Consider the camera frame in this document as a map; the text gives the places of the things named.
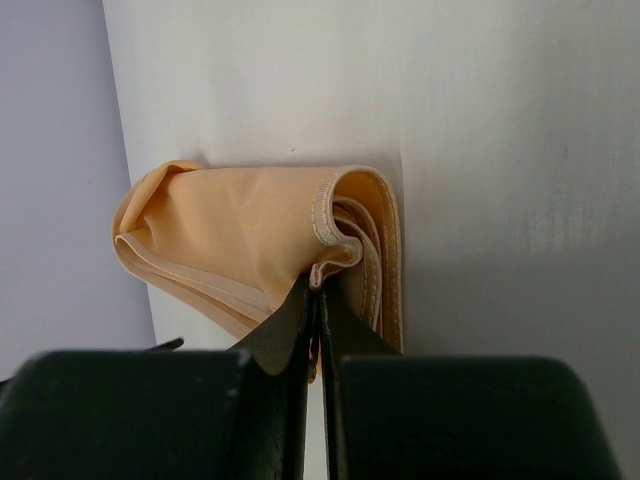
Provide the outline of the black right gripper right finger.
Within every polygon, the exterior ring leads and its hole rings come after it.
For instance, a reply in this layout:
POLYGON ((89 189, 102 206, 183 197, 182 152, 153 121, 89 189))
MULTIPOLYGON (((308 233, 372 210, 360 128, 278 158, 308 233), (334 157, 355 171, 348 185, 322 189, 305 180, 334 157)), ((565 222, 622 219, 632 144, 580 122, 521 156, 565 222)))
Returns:
POLYGON ((332 479, 617 479, 582 380, 522 356, 405 356, 318 297, 332 479))

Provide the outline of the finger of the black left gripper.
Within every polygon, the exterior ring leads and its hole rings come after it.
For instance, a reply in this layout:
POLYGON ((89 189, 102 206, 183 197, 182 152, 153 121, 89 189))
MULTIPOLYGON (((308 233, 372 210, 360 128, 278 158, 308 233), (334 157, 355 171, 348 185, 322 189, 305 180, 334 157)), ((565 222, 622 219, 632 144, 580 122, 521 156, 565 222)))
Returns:
POLYGON ((178 337, 151 347, 151 350, 176 350, 184 345, 184 339, 178 337))

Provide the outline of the peach cloth napkin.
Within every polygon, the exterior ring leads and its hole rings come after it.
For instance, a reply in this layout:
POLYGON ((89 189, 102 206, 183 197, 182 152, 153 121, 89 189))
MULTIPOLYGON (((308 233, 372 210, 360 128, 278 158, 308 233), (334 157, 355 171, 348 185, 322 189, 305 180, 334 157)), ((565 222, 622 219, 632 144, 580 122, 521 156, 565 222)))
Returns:
POLYGON ((404 347, 400 215, 369 166, 210 168, 171 161, 124 195, 112 220, 122 266, 236 338, 285 301, 342 280, 351 311, 404 347))

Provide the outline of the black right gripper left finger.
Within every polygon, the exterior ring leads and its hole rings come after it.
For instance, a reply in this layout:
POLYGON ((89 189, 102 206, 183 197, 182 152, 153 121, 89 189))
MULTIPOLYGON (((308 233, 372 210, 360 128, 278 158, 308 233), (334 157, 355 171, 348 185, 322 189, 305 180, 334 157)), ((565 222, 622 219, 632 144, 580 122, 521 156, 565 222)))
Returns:
POLYGON ((52 351, 1 394, 5 479, 299 479, 310 317, 300 277, 225 351, 52 351))

